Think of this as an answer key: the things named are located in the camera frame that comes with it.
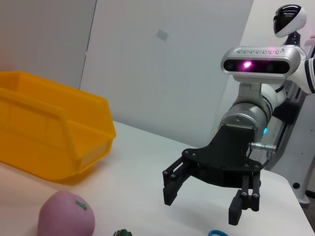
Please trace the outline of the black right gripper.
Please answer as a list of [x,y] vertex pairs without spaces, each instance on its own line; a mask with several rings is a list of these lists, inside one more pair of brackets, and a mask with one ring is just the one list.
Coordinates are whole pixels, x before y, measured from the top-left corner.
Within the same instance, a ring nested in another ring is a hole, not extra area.
[[183,183],[194,177],[205,183],[241,188],[228,209],[229,225],[238,225],[242,210],[259,211],[261,164],[250,160],[254,130],[223,125],[210,143],[186,149],[162,172],[164,203],[170,206]]

